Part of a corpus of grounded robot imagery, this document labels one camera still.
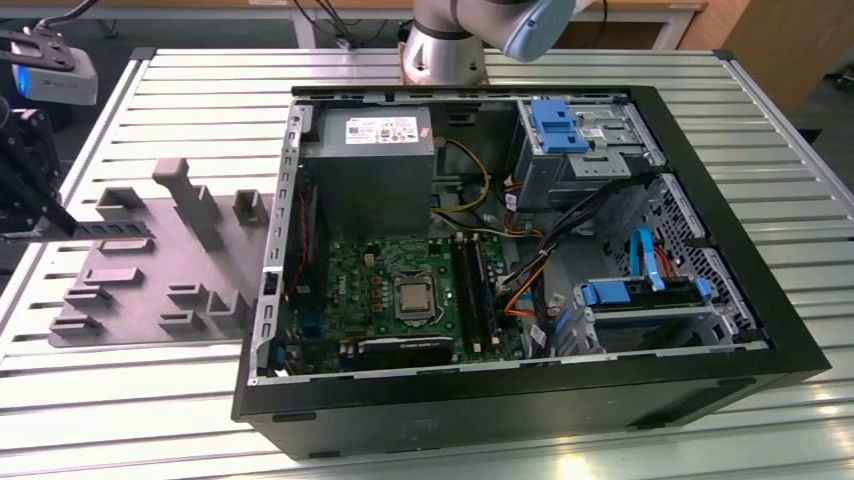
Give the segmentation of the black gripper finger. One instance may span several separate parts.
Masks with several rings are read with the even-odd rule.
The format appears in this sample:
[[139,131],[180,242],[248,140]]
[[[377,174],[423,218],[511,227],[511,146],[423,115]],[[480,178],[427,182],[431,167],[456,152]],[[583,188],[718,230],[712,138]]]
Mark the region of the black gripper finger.
[[48,226],[43,232],[57,238],[72,238],[79,226],[79,222],[60,204],[59,197],[48,197],[41,206],[43,217]]

